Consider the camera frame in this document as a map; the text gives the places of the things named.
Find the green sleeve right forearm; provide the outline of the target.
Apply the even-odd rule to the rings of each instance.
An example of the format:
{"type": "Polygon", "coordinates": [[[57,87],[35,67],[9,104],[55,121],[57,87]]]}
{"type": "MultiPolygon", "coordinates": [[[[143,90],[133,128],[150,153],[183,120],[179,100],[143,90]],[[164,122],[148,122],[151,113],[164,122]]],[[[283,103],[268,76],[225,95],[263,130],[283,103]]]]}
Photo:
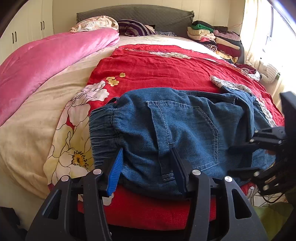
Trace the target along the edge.
{"type": "Polygon", "coordinates": [[[286,202],[276,202],[254,206],[254,210],[265,228],[268,240],[272,240],[288,220],[293,211],[293,206],[286,202]]]}

